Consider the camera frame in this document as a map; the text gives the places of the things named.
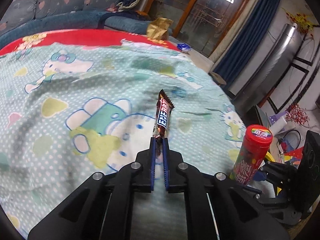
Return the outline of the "brown chocolate bar wrapper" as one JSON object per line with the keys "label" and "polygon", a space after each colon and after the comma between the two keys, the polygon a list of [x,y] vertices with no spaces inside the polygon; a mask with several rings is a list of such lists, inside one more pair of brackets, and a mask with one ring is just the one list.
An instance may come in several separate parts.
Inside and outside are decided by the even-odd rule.
{"label": "brown chocolate bar wrapper", "polygon": [[155,138],[155,152],[158,157],[161,153],[162,140],[167,136],[169,129],[169,119],[172,110],[175,108],[164,90],[160,90],[156,105],[156,118],[153,128],[153,137]]}

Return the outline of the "red candy tube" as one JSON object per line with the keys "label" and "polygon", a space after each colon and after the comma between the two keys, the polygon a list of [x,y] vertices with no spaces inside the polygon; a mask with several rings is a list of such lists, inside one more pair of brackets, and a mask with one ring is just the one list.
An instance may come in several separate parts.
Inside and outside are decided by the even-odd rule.
{"label": "red candy tube", "polygon": [[273,135],[266,127],[248,126],[229,177],[240,184],[248,185],[263,162],[272,140]]}

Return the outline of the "yellow rimmed black trash bin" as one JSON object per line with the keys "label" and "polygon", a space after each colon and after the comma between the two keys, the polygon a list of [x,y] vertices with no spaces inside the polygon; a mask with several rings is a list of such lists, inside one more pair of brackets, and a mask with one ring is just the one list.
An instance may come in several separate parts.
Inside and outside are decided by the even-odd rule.
{"label": "yellow rimmed black trash bin", "polygon": [[266,173],[266,181],[272,184],[274,194],[277,196],[282,188],[282,175],[280,172],[281,163],[276,162],[270,152],[267,152],[264,161],[264,168],[266,168],[264,171]]}

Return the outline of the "white vase with red berries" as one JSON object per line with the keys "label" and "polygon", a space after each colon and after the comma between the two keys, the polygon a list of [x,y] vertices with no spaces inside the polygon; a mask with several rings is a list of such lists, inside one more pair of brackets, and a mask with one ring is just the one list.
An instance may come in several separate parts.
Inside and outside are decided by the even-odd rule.
{"label": "white vase with red berries", "polygon": [[284,112],[269,116],[268,120],[271,133],[277,135],[295,129],[297,126],[308,125],[310,118],[305,109],[295,104],[289,106]]}

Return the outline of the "blue storage box on floor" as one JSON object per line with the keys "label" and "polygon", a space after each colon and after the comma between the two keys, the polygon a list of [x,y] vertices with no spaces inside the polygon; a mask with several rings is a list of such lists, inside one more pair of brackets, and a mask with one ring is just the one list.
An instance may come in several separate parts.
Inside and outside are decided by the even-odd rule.
{"label": "blue storage box on floor", "polygon": [[220,85],[223,85],[223,86],[226,85],[225,80],[219,74],[217,74],[215,72],[210,72],[209,74],[212,77],[213,81],[215,83],[217,83],[219,86]]}

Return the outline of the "Hello Kitty patterned blanket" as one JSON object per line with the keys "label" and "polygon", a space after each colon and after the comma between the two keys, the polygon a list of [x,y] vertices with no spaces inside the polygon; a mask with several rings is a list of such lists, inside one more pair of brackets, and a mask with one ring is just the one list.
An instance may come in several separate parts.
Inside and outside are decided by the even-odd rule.
{"label": "Hello Kitty patterned blanket", "polygon": [[91,174],[149,148],[161,90],[174,104],[169,147],[204,173],[229,173],[244,123],[170,42],[72,29],[1,49],[1,206],[23,238]]}

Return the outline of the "long coffee table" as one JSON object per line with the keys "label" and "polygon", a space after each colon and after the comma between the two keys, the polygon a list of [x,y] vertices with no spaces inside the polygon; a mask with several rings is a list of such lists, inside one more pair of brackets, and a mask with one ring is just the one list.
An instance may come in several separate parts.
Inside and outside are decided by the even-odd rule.
{"label": "long coffee table", "polygon": [[205,71],[207,74],[211,70],[213,66],[213,62],[205,57],[204,55],[200,54],[199,52],[195,51],[194,49],[189,50],[188,52],[180,52],[175,58],[180,60],[185,60],[189,62],[193,62],[195,66]]}

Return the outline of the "blue candy wrapper on table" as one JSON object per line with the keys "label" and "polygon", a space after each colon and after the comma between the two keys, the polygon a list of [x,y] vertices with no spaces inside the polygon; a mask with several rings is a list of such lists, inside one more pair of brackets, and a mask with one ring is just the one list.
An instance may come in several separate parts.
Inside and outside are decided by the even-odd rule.
{"label": "blue candy wrapper on table", "polygon": [[191,51],[191,47],[186,43],[178,43],[177,49],[184,53]]}

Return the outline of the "silver tower air conditioner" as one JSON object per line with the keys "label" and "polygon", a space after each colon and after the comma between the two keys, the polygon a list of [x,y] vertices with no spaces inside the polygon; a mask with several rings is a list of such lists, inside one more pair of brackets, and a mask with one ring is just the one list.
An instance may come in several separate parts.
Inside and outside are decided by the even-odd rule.
{"label": "silver tower air conditioner", "polygon": [[286,24],[271,51],[233,99],[239,115],[245,115],[267,96],[284,74],[301,44],[298,25]]}

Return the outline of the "gold snack bag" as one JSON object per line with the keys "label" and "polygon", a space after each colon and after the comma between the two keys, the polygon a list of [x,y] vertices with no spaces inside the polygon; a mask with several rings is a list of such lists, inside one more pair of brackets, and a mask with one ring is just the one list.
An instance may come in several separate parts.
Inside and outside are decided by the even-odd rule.
{"label": "gold snack bag", "polygon": [[173,20],[168,18],[159,17],[150,22],[147,27],[146,35],[153,40],[167,40],[169,37],[169,27]]}

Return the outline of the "blue curtain right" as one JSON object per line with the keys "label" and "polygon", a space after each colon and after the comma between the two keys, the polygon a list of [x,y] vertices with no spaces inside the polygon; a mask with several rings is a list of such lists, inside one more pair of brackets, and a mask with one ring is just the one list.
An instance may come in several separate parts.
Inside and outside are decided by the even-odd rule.
{"label": "blue curtain right", "polygon": [[219,74],[230,87],[238,78],[263,40],[280,0],[249,0],[209,59],[212,72]]}

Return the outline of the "wooden framed glass door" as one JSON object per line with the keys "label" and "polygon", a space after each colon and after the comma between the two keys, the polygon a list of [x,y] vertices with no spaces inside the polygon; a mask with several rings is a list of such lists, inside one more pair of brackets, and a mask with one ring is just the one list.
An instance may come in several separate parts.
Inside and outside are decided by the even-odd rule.
{"label": "wooden framed glass door", "polygon": [[146,0],[151,19],[173,21],[172,36],[209,57],[249,0]]}

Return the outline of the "yellow artificial flowers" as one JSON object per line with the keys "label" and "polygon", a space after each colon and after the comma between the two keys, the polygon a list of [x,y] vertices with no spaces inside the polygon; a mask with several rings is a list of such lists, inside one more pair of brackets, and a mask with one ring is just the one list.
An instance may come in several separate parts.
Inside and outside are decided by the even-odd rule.
{"label": "yellow artificial flowers", "polygon": [[308,39],[314,39],[314,28],[317,24],[310,20],[310,16],[304,13],[298,12],[296,14],[287,11],[282,7],[285,12],[286,19],[290,25],[296,25],[296,29],[302,35],[306,35]]}

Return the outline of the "blue grey sofa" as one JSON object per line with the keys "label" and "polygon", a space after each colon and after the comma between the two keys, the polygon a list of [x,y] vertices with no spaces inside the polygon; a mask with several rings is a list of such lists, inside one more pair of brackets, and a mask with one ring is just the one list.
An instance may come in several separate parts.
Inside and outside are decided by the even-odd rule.
{"label": "blue grey sofa", "polygon": [[1,47],[25,36],[60,29],[108,27],[145,35],[151,23],[136,11],[115,11],[117,0],[15,0],[1,19]]}

